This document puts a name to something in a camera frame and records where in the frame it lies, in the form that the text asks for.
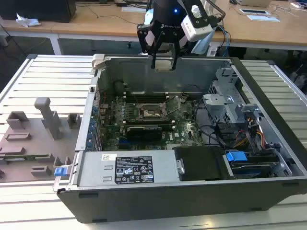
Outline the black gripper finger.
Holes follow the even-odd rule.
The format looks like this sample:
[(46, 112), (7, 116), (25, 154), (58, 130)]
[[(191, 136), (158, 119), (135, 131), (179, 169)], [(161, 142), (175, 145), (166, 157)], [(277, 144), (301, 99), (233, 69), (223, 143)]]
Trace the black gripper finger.
[(162, 43), (163, 43), (163, 38), (164, 38), (164, 31), (162, 31), (157, 38), (154, 39), (152, 45), (151, 45), (151, 56), (152, 56), (152, 64), (151, 64), (151, 69), (155, 69), (155, 62), (156, 62), (156, 55), (163, 53), (163, 50), (159, 50)]
[(172, 49), (172, 58), (173, 58), (173, 63), (172, 63), (172, 70), (176, 69), (176, 64), (177, 60), (180, 57), (180, 45), (179, 45), (179, 40), (176, 35), (173, 36), (173, 49)]

